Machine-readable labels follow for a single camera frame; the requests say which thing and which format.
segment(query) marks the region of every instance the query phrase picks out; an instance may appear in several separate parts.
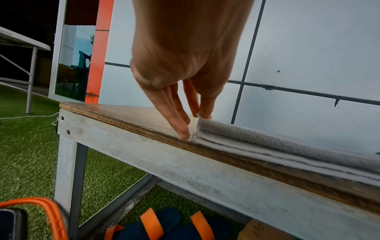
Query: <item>folding table top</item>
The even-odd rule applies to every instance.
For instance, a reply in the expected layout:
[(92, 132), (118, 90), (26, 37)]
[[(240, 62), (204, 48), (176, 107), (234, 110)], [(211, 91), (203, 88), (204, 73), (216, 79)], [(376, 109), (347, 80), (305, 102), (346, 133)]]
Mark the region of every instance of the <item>folding table top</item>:
[(40, 50), (50, 51), (50, 47), (42, 42), (25, 37), (24, 35), (12, 32), (6, 28), (0, 27), (0, 45), (16, 47), (34, 47)]
[[(67, 102), (61, 103), (60, 107), (120, 129), (380, 215), (380, 188), (224, 153), (196, 145), (191, 141), (182, 141), (164, 117), (154, 108)], [(189, 129), (192, 135), (196, 125), (196, 118), (190, 116), (190, 120)]]

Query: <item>white cloth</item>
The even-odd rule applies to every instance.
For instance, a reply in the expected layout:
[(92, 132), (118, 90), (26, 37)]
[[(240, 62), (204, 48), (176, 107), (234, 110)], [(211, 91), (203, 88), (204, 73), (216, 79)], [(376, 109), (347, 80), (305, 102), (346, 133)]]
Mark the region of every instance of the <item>white cloth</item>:
[(380, 156), (310, 146), (231, 124), (199, 118), (196, 144), (223, 152), (380, 187)]

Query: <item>hand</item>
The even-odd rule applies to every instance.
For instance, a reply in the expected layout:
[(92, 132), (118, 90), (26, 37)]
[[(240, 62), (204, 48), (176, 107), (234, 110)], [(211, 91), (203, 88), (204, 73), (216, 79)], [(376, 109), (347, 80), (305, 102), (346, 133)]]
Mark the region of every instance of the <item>hand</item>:
[(190, 137), (190, 119), (178, 97), (178, 81), (183, 80), (193, 116), (200, 113), (210, 119), (215, 100), (231, 74), (252, 3), (253, 0), (133, 1), (133, 76), (181, 139)]

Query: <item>orange panel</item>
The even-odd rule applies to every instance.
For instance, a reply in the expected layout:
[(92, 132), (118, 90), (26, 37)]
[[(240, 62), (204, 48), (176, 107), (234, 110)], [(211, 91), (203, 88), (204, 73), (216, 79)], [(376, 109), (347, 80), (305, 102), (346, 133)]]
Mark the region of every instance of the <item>orange panel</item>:
[(85, 103), (98, 103), (99, 97), (98, 96), (92, 96), (92, 95), (86, 95)]
[(97, 30), (110, 30), (112, 8), (114, 0), (100, 0), (98, 8), (98, 16), (96, 19)]
[(87, 93), (100, 95), (104, 62), (106, 58), (109, 32), (95, 31), (94, 46), (92, 48), (91, 66), (88, 76)]

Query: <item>table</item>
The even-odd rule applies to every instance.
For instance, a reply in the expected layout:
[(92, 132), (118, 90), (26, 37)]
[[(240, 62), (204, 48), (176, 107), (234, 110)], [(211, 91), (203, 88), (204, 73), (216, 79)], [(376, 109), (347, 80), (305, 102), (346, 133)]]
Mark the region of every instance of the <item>table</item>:
[[(177, 138), (153, 108), (61, 103), (54, 200), (81, 239), (159, 184), (240, 222), (255, 218), (304, 240), (378, 239), (380, 189), (265, 163)], [(195, 119), (189, 128), (194, 129)], [(148, 174), (78, 227), (87, 148)]]
[(37, 50), (50, 51), (50, 47), (46, 44), (33, 40), (31, 38), (25, 37), (16, 32), (12, 32), (8, 29), (0, 27), (0, 45), (15, 46), (15, 47), (27, 47), (32, 48), (32, 61), (30, 65), (30, 71), (23, 69), (4, 55), (0, 54), (0, 57), (4, 58), (6, 61), (10, 62), (14, 66), (18, 67), (20, 70), (24, 71), (29, 75), (29, 81), (15, 80), (5, 77), (0, 77), (0, 81), (6, 81), (11, 83), (27, 84), (28, 85), (28, 95), (27, 95), (27, 109), (26, 113), (30, 113), (31, 103), (32, 103), (32, 91), (33, 91), (33, 80), (34, 80), (34, 70), (37, 60)]

